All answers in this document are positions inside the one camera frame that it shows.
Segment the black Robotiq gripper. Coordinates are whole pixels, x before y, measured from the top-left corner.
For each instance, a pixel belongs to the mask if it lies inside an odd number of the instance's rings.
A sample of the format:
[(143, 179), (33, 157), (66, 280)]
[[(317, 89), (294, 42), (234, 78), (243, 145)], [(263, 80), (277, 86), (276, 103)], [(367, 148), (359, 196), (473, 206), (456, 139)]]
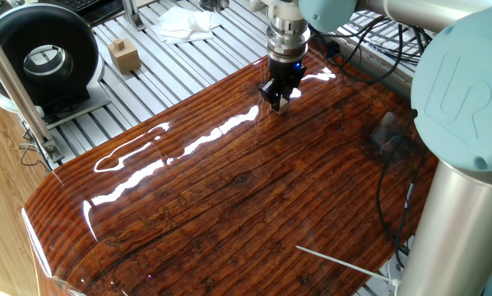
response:
[(270, 104), (271, 108), (279, 112), (281, 110), (280, 88), (284, 89), (284, 98), (290, 100), (291, 94), (299, 88), (307, 67), (301, 60), (296, 62), (278, 62), (273, 58), (268, 59), (270, 79), (259, 85), (261, 96)]

